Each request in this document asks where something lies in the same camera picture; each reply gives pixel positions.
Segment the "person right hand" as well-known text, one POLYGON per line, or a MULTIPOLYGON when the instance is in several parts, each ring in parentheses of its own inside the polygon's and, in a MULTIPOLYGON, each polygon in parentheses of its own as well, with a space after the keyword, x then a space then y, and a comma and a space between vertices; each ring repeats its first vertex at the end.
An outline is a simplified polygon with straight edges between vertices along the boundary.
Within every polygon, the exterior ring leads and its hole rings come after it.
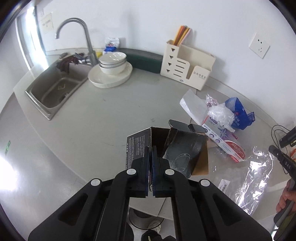
POLYGON ((282 209, 285 208, 287 201, 293 201, 293 207, 291 209, 290 213, 295 213, 296 211, 296 206, 295 206, 295 202, 296 202, 296 192, 295 191, 289 191, 290 187, 290 180, 287 181, 286 187, 284 188, 282 195, 280 196, 280 200, 276 206, 276 212, 279 213, 282 209))

